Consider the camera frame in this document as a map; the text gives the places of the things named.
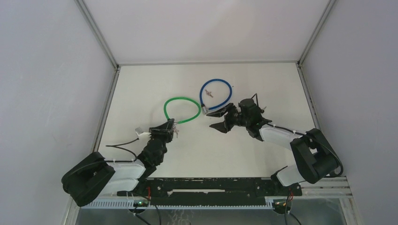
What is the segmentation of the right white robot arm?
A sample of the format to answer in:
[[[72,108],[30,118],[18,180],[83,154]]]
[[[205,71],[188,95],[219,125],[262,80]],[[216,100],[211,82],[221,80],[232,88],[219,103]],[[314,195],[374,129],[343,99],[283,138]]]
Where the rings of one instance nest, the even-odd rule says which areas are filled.
[[[284,195],[290,185],[306,181],[317,183],[325,177],[339,177],[344,167],[321,130],[313,128],[305,133],[272,124],[262,116],[261,109],[252,98],[243,99],[237,106],[229,103],[209,117],[223,117],[224,121],[210,127],[227,133],[234,126],[245,127],[248,134],[259,141],[269,142],[292,152],[295,163],[276,171],[271,182],[272,191]]]

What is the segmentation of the green cable lock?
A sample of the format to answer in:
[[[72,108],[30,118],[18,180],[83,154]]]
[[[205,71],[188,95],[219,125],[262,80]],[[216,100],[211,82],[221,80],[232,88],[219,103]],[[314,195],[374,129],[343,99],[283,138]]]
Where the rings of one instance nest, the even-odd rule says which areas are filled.
[[[201,114],[201,105],[197,101],[195,101],[194,99],[189,98],[189,97],[172,97],[172,98],[168,99],[167,101],[165,101],[165,103],[163,105],[163,112],[164,112],[164,115],[167,120],[170,119],[168,112],[167,112],[167,106],[170,102],[177,101],[177,100],[189,101],[191,103],[194,103],[198,108],[198,112],[194,116],[192,116],[188,119],[175,122],[175,124],[184,124],[184,123],[190,122],[190,121],[196,119],[197,117],[199,117],[199,115]]]

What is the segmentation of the blue cable lock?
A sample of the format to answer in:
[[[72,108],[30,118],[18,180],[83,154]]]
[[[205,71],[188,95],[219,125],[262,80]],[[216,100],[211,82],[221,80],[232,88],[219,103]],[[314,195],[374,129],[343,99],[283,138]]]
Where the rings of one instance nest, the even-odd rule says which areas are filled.
[[[213,98],[205,93],[205,89],[212,92]],[[199,91],[199,101],[203,114],[218,110],[229,103],[232,98],[232,86],[223,79],[211,79],[205,82]]]

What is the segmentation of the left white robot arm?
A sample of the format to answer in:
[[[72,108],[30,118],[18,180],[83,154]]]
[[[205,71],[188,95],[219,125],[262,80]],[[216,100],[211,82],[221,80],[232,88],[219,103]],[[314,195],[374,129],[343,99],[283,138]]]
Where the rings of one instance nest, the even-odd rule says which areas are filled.
[[[175,120],[143,132],[136,128],[137,140],[148,138],[138,155],[129,160],[107,160],[99,152],[93,152],[66,172],[62,179],[63,190],[78,206],[86,206],[97,197],[120,191],[142,195],[147,188],[144,181],[154,173],[167,153],[167,143],[174,137]]]

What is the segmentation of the silver green-lock keys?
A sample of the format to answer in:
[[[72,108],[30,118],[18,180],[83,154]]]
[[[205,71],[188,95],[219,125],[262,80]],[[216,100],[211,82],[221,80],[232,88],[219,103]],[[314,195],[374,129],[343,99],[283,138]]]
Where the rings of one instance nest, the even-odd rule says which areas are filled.
[[[175,133],[176,138],[178,138],[179,130],[177,129],[176,125],[177,125],[176,123],[173,125],[173,131]]]

